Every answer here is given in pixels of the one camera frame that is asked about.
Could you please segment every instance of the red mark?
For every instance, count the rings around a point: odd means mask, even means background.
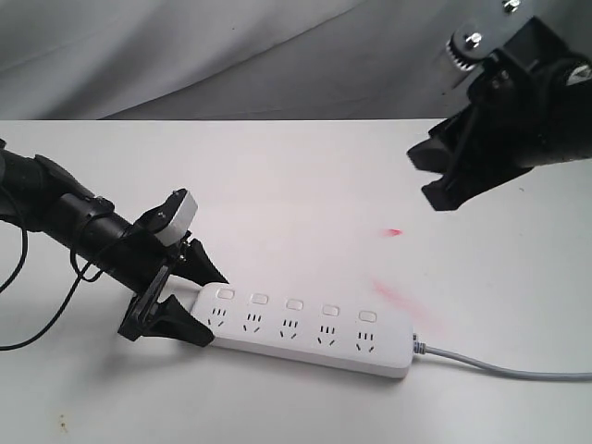
[[[442,332],[442,323],[430,314],[421,303],[401,296],[395,290],[377,280],[373,281],[373,286],[376,293],[383,296],[397,308],[409,313],[413,321],[422,324],[423,327],[429,327],[432,330],[436,330],[440,333]]]
[[[382,236],[385,238],[394,238],[395,236],[399,236],[403,234],[400,229],[389,228],[382,231]]]

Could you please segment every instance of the screw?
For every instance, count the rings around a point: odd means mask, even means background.
[[[466,49],[469,51],[475,49],[481,41],[483,40],[483,36],[479,32],[473,32],[471,35],[467,35],[464,39],[466,43]]]
[[[519,6],[520,0],[505,0],[503,2],[503,10],[506,11],[506,14],[513,14]]]

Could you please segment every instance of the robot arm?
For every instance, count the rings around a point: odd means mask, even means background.
[[[227,282],[202,244],[190,240],[188,228],[197,204],[186,190],[174,191],[131,224],[61,166],[40,155],[10,153],[5,145],[0,140],[0,220],[42,231],[69,248],[79,277],[77,254],[133,290],[136,294],[119,328],[122,336],[159,336],[199,346],[212,341],[210,329],[174,296],[157,301],[170,275],[199,285]]]
[[[590,61],[537,18],[492,50],[476,30],[461,27],[447,45],[460,74],[483,69],[468,88],[471,104],[408,152],[416,168],[443,175],[422,189],[437,211],[456,210],[533,167],[592,157]]]

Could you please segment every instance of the white table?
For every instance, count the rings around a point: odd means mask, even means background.
[[[521,369],[592,369],[592,162],[539,168],[434,212],[433,175],[405,152],[434,121],[2,122],[19,154],[42,153],[127,219],[191,190],[191,229],[232,281],[298,296],[412,307],[431,345]],[[388,228],[402,230],[383,237]],[[0,230],[0,276],[19,255]],[[68,252],[31,236],[0,298],[0,339],[28,337],[64,297]],[[191,304],[197,288],[175,280]],[[117,335],[130,292],[83,285],[35,345],[0,354],[0,440],[17,442],[586,442],[592,385],[482,376],[425,358],[401,383],[167,339]]]

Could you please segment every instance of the white power strip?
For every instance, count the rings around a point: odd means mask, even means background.
[[[411,319],[394,309],[208,284],[191,314],[212,329],[218,347],[394,378],[413,359]]]

